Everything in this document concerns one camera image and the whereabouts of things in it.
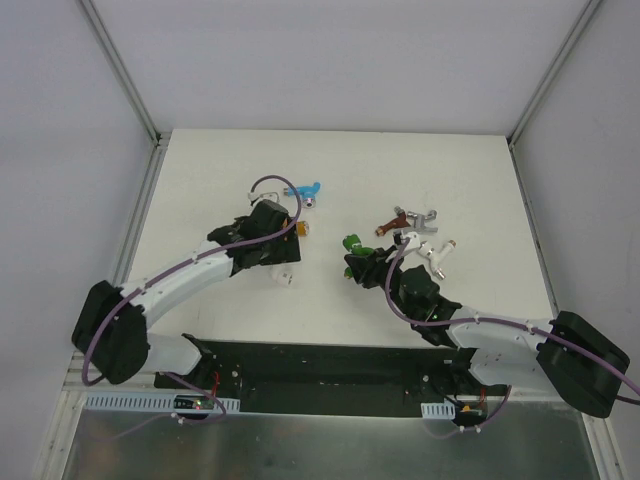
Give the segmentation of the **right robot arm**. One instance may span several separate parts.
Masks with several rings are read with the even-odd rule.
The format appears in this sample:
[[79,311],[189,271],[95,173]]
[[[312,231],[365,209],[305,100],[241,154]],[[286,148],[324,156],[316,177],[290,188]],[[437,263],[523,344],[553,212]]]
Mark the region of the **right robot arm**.
[[619,400],[628,355],[580,315],[553,319],[493,317],[445,298],[424,266],[402,269],[405,247],[355,245],[344,260],[365,289],[379,287],[400,320],[434,346],[456,348],[467,360],[450,369],[452,387],[473,394],[505,385],[558,395],[574,409],[608,417]]

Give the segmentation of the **green faucet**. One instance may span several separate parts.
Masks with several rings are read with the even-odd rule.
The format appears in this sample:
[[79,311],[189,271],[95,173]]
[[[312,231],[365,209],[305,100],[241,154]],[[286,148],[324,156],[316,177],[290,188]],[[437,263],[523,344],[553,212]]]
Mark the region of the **green faucet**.
[[347,267],[345,268],[344,276],[360,282],[372,266],[372,261],[374,260],[372,255],[375,251],[370,247],[364,246],[357,234],[345,236],[342,240],[342,245],[347,251],[345,256]]

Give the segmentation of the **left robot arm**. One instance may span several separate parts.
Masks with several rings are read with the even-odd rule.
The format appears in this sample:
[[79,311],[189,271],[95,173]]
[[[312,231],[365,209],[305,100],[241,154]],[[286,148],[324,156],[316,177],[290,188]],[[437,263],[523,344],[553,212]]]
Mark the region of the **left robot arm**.
[[71,342],[99,379],[122,384],[139,372],[177,375],[188,388],[207,386],[215,367],[212,353],[191,334],[166,336],[152,326],[204,288],[243,270],[298,262],[296,221],[271,200],[210,232],[178,263],[147,278],[91,287]]

